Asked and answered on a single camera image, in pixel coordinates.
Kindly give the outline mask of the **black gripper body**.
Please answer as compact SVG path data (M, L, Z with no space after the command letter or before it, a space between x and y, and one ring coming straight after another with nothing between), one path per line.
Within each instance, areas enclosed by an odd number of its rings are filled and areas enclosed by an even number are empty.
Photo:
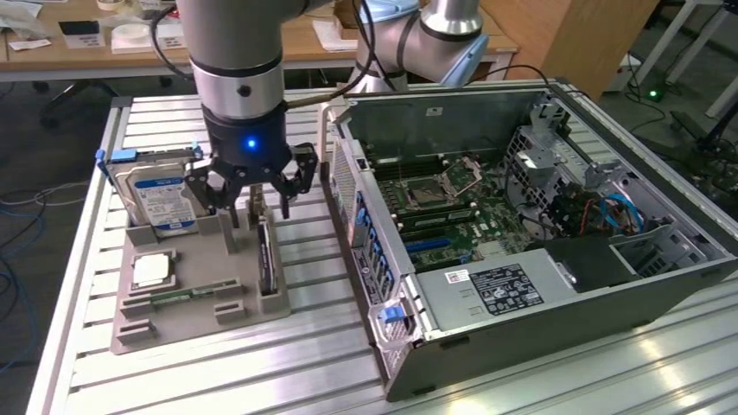
M224 176L269 178L292 160L285 141L287 103L256 118L219 117L205 106L203 116L208 129L211 156L216 172Z

